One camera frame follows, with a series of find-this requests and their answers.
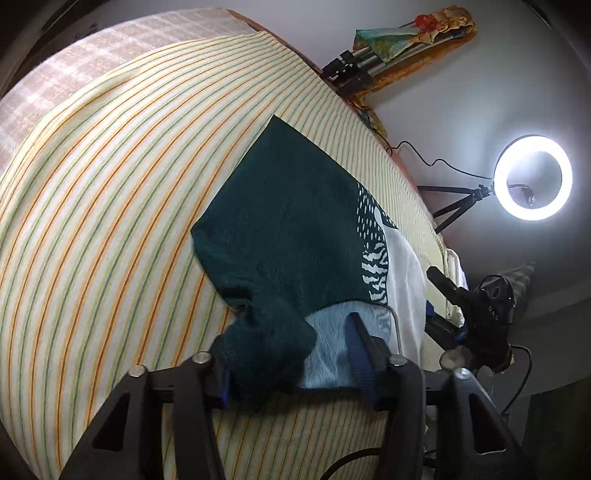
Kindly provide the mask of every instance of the black pattern print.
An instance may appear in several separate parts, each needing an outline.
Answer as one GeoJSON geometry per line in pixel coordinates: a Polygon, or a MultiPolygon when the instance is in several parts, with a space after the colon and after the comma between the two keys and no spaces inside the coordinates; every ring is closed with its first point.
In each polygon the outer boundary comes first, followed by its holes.
{"type": "Polygon", "coordinates": [[[388,276],[388,248],[384,231],[376,219],[380,215],[382,223],[396,228],[367,189],[357,183],[359,204],[357,207],[357,233],[363,240],[363,282],[368,285],[369,296],[380,303],[388,303],[386,280],[388,276]]]}

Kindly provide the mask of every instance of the blue gripper pad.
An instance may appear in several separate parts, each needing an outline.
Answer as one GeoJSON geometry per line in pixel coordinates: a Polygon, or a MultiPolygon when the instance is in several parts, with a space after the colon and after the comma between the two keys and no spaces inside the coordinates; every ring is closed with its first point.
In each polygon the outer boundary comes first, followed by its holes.
{"type": "Polygon", "coordinates": [[[222,381],[222,404],[224,408],[227,408],[230,404],[230,370],[224,369],[221,374],[222,381]]]}
{"type": "Polygon", "coordinates": [[[428,318],[433,318],[435,316],[435,307],[428,300],[427,300],[427,311],[426,311],[426,313],[427,313],[426,316],[428,318]]]}
{"type": "Polygon", "coordinates": [[[372,340],[359,313],[350,313],[345,320],[347,358],[355,382],[363,394],[363,399],[373,406],[376,403],[375,379],[377,372],[372,365],[367,347],[368,341],[372,340]]]}

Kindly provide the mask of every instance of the white cloth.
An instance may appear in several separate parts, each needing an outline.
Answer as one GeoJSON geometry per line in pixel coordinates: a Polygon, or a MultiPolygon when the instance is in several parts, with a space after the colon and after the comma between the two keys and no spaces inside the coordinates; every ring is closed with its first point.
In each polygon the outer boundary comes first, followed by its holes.
{"type": "MultiPolygon", "coordinates": [[[[446,249],[446,258],[447,276],[452,282],[454,282],[456,287],[464,287],[465,289],[469,290],[468,282],[466,281],[466,275],[462,270],[462,265],[460,263],[460,257],[458,257],[457,253],[455,253],[451,248],[448,248],[446,249]]],[[[447,319],[454,324],[459,326],[464,325],[465,320],[462,310],[460,307],[449,303],[449,301],[446,301],[446,316],[447,319]]]]}
{"type": "Polygon", "coordinates": [[[377,207],[374,212],[376,222],[384,230],[388,248],[388,305],[395,313],[390,350],[394,353],[397,345],[397,353],[420,365],[427,309],[425,273],[400,230],[384,225],[377,207]]]}

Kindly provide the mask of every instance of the ring light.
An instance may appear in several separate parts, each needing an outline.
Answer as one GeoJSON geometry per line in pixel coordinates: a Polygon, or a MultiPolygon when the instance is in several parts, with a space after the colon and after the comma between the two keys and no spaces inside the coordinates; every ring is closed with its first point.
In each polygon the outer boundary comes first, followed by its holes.
{"type": "Polygon", "coordinates": [[[495,194],[507,212],[522,220],[543,220],[558,212],[569,198],[573,186],[573,170],[569,158],[555,141],[539,136],[522,137],[509,145],[501,154],[495,169],[495,194]],[[524,208],[517,205],[509,193],[509,173],[524,157],[532,153],[546,152],[552,155],[560,166],[562,185],[552,202],[540,208],[524,208]]]}

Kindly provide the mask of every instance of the colorful fabric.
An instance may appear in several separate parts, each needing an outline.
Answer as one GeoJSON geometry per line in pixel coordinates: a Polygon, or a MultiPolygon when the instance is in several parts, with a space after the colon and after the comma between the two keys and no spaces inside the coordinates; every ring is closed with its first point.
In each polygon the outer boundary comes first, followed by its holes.
{"type": "MultiPolygon", "coordinates": [[[[232,322],[189,231],[272,115],[366,186],[423,270],[443,269],[443,246],[398,167],[271,35],[137,57],[44,116],[0,179],[0,415],[39,478],[58,477],[132,365],[177,365],[232,322]]],[[[358,398],[326,394],[277,395],[256,415],[215,417],[229,479],[318,478],[337,458],[379,445],[383,428],[358,398]]],[[[336,478],[367,478],[374,461],[336,478]]]]}
{"type": "MultiPolygon", "coordinates": [[[[473,22],[472,17],[465,9],[459,7],[450,7],[449,9],[444,9],[438,13],[441,13],[442,16],[446,17],[446,19],[441,18],[440,20],[440,25],[443,27],[444,31],[450,30],[452,28],[460,28],[461,24],[465,23],[466,26],[461,27],[463,29],[463,36],[460,38],[446,40],[445,42],[442,42],[438,45],[433,45],[426,50],[415,53],[414,55],[409,56],[409,58],[396,63],[383,72],[378,73],[369,85],[357,91],[356,93],[349,95],[348,100],[350,100],[358,108],[365,108],[368,106],[367,98],[372,93],[379,92],[383,88],[386,88],[387,86],[392,85],[393,83],[402,80],[403,78],[406,78],[415,72],[418,72],[419,70],[431,65],[437,60],[441,60],[453,50],[461,47],[476,37],[478,33],[476,24],[473,22]]],[[[437,30],[433,33],[439,34],[440,32],[441,31],[437,30]]],[[[428,40],[430,36],[431,33],[428,34],[428,37],[425,38],[425,40],[428,40]]],[[[415,41],[418,42],[419,40],[420,38],[417,36],[415,41]]],[[[361,48],[362,44],[363,43],[357,43],[357,45],[354,45],[353,48],[361,48]]]]}
{"type": "Polygon", "coordinates": [[[472,17],[465,8],[452,5],[430,15],[419,15],[404,27],[357,30],[353,49],[370,47],[380,60],[388,63],[417,43],[433,43],[440,33],[473,25],[472,17]]]}

